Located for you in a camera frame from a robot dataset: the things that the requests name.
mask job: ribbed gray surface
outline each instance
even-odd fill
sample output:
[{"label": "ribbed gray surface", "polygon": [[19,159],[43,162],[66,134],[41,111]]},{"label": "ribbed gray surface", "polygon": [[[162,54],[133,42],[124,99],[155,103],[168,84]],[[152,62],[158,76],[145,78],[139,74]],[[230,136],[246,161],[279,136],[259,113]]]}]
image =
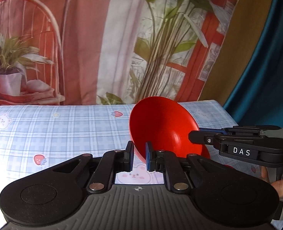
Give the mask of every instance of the ribbed gray surface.
[{"label": "ribbed gray surface", "polygon": [[165,185],[113,185],[111,190],[87,198],[63,222],[41,227],[9,223],[2,230],[274,230],[270,224],[230,228],[202,216],[186,195],[170,193]]}]

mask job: white flower pot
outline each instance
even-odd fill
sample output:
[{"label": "white flower pot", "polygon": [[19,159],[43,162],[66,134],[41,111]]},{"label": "white flower pot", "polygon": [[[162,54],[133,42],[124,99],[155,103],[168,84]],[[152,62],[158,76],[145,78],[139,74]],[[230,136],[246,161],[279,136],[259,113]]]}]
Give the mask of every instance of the white flower pot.
[{"label": "white flower pot", "polygon": [[19,96],[21,77],[21,73],[0,74],[0,93]]}]

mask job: printed backdrop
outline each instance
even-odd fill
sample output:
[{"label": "printed backdrop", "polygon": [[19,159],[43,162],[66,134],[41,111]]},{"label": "printed backdrop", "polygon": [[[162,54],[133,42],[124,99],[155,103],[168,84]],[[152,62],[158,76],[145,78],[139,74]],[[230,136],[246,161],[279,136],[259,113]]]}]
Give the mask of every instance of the printed backdrop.
[{"label": "printed backdrop", "polygon": [[0,105],[196,101],[237,1],[0,0]]}]

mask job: strawberry print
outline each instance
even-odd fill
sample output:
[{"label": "strawberry print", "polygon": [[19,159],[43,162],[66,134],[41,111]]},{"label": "strawberry print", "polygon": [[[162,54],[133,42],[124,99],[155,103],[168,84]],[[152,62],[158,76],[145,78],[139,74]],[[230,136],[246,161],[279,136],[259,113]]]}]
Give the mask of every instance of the strawberry print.
[{"label": "strawberry print", "polygon": [[119,112],[119,111],[114,111],[111,113],[112,116],[114,117],[121,117],[123,115],[123,113]]},{"label": "strawberry print", "polygon": [[226,167],[229,167],[231,169],[234,169],[232,166],[225,164]]},{"label": "strawberry print", "polygon": [[44,155],[35,155],[34,157],[33,157],[33,159],[34,159],[34,162],[35,162],[35,164],[36,165],[45,165],[45,163],[47,162],[46,161],[46,158],[44,157]]},{"label": "strawberry print", "polygon": [[256,173],[256,168],[254,166],[251,166],[251,171],[255,174]]}]

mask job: metal screw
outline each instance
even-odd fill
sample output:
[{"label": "metal screw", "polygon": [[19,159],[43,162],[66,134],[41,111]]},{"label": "metal screw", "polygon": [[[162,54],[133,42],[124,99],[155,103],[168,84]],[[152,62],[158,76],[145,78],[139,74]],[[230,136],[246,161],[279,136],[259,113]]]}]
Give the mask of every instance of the metal screw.
[{"label": "metal screw", "polygon": [[104,189],[104,185],[99,182],[94,182],[91,185],[89,185],[89,188],[93,191],[98,191]]},{"label": "metal screw", "polygon": [[173,187],[176,190],[185,190],[185,189],[188,189],[188,184],[183,183],[183,182],[179,182],[179,183],[176,183],[175,185],[173,185]]}]

